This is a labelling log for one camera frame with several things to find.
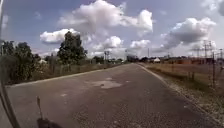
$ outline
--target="asphalt road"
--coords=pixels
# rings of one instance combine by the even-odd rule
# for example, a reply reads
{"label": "asphalt road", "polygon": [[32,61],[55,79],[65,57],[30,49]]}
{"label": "asphalt road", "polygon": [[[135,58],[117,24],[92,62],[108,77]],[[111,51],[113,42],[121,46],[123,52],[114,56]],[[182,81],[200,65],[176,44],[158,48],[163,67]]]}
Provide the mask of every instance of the asphalt road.
{"label": "asphalt road", "polygon": [[[135,64],[8,89],[22,128],[215,128],[214,121]],[[0,106],[0,127],[11,128]]]}

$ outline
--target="cumulus cloud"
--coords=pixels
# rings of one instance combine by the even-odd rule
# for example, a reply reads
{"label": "cumulus cloud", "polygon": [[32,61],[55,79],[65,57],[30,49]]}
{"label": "cumulus cloud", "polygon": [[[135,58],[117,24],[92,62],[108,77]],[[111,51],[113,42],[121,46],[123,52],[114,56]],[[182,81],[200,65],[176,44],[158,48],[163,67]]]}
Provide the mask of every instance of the cumulus cloud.
{"label": "cumulus cloud", "polygon": [[207,9],[207,13],[219,12],[224,16],[224,0],[203,0],[201,6]]}
{"label": "cumulus cloud", "polygon": [[140,49],[146,48],[149,43],[150,43],[150,40],[132,41],[130,48],[133,50],[140,50]]}
{"label": "cumulus cloud", "polygon": [[71,33],[78,33],[74,29],[61,29],[59,31],[54,32],[43,32],[40,35],[40,40],[44,43],[54,44],[54,43],[61,43],[65,39],[65,34],[70,31]]}
{"label": "cumulus cloud", "polygon": [[8,21],[9,21],[9,16],[8,15],[4,15],[3,19],[2,19],[2,28],[6,28],[8,25]]}
{"label": "cumulus cloud", "polygon": [[210,50],[215,50],[216,49],[216,43],[214,41],[201,41],[198,43],[194,43],[191,45],[191,51],[201,51],[205,49],[205,44],[207,45],[207,48]]}
{"label": "cumulus cloud", "polygon": [[35,19],[37,19],[37,20],[42,19],[42,15],[39,12],[35,12],[34,15],[35,15]]}
{"label": "cumulus cloud", "polygon": [[205,40],[208,38],[211,30],[216,23],[209,18],[197,20],[195,18],[187,18],[184,22],[177,23],[167,34],[163,34],[162,38],[167,42],[156,51],[161,52],[182,45]]}
{"label": "cumulus cloud", "polygon": [[95,45],[93,48],[97,51],[122,47],[123,40],[117,36],[111,36],[104,42]]}
{"label": "cumulus cloud", "polygon": [[161,15],[167,15],[167,12],[166,11],[164,11],[164,10],[161,10],[161,11],[159,11],[159,13],[161,14]]}
{"label": "cumulus cloud", "polygon": [[105,31],[105,28],[124,26],[135,27],[140,34],[152,31],[152,13],[142,10],[137,17],[126,16],[124,10],[126,3],[115,6],[104,0],[96,0],[89,5],[81,5],[80,8],[60,17],[60,26],[72,27],[81,33],[93,34],[97,31]]}
{"label": "cumulus cloud", "polygon": [[224,16],[224,1],[222,0],[219,4],[219,13]]}
{"label": "cumulus cloud", "polygon": [[208,11],[215,11],[223,0],[203,0],[201,6],[207,8]]}

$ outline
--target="treeline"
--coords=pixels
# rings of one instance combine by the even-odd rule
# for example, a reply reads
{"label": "treeline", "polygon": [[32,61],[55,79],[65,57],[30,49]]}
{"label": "treeline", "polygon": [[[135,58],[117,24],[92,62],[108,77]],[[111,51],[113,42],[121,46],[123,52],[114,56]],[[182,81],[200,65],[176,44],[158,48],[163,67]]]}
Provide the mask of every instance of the treeline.
{"label": "treeline", "polygon": [[69,71],[70,65],[80,65],[80,61],[85,59],[87,54],[82,47],[80,35],[73,35],[71,32],[65,34],[65,40],[61,43],[57,55],[45,58],[48,59],[46,63],[41,62],[38,54],[32,54],[28,43],[14,44],[13,41],[2,41],[0,53],[2,84],[11,85],[34,80],[33,76],[37,73],[40,77],[38,79],[53,77],[46,74],[46,70],[49,70],[48,73],[54,73],[56,65],[61,64],[66,65]]}
{"label": "treeline", "polygon": [[13,41],[2,41],[0,55],[0,75],[4,85],[105,68],[104,62],[112,66],[122,62],[122,59],[104,60],[104,57],[97,56],[87,59],[87,50],[82,47],[80,35],[71,32],[65,34],[56,55],[42,59],[32,53],[28,43]]}
{"label": "treeline", "polygon": [[18,43],[17,46],[13,44],[13,41],[3,41],[1,45],[0,66],[3,84],[29,80],[41,59],[38,54],[32,54],[26,42]]}

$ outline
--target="sky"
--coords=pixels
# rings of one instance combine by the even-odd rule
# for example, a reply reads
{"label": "sky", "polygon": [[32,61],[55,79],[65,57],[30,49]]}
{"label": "sky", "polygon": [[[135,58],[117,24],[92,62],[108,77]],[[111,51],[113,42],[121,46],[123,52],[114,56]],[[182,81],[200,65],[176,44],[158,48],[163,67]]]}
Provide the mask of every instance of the sky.
{"label": "sky", "polygon": [[88,56],[194,55],[202,42],[224,48],[223,0],[5,0],[2,38],[41,56],[64,34],[80,34]]}

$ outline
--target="distant tree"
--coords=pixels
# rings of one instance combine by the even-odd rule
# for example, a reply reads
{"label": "distant tree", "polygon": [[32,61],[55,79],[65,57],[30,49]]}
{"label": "distant tree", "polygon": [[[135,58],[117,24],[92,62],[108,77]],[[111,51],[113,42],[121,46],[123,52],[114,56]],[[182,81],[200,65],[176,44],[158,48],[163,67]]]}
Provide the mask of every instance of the distant tree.
{"label": "distant tree", "polygon": [[123,59],[121,59],[121,58],[117,59],[117,62],[122,62],[122,61],[123,61]]}
{"label": "distant tree", "polygon": [[51,58],[51,56],[45,56],[45,57],[44,57],[44,60],[47,61],[47,62],[49,63],[49,62],[50,62],[50,58]]}
{"label": "distant tree", "polygon": [[137,56],[134,56],[134,55],[128,55],[127,56],[127,61],[128,62],[138,62],[139,58]]}
{"label": "distant tree", "polygon": [[57,54],[62,63],[80,65],[80,60],[84,59],[86,54],[87,51],[82,47],[80,35],[73,35],[71,32],[67,32]]}
{"label": "distant tree", "polygon": [[142,57],[139,61],[140,62],[147,62],[148,61],[148,57]]}
{"label": "distant tree", "polygon": [[1,54],[12,55],[14,52],[13,41],[2,41]]}
{"label": "distant tree", "polygon": [[104,57],[103,56],[101,56],[101,57],[94,56],[93,59],[95,60],[96,63],[100,63],[100,64],[104,63]]}

